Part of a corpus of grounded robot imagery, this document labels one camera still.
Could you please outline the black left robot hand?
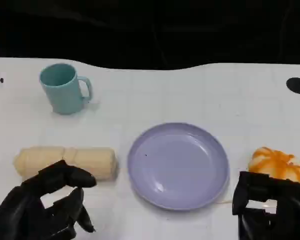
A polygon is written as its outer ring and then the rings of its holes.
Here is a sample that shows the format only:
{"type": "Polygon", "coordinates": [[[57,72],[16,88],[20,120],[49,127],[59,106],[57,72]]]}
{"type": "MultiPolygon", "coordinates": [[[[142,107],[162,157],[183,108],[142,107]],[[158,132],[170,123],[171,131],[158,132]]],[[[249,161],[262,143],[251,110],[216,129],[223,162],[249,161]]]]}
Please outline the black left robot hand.
{"type": "Polygon", "coordinates": [[[0,240],[72,240],[75,224],[93,233],[95,228],[83,205],[84,188],[96,186],[86,170],[60,160],[14,187],[0,204],[0,240]],[[65,186],[72,192],[44,207],[41,197],[65,186]]]}

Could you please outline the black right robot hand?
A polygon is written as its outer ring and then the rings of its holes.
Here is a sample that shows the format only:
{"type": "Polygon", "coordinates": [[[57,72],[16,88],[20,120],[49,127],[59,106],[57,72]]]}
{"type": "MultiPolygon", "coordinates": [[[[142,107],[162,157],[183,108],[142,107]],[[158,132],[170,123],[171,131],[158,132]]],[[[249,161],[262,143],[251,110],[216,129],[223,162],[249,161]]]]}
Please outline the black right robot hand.
{"type": "Polygon", "coordinates": [[[240,240],[300,240],[300,183],[242,171],[232,199],[240,240]],[[277,202],[276,212],[248,208],[249,201],[277,202]]]}

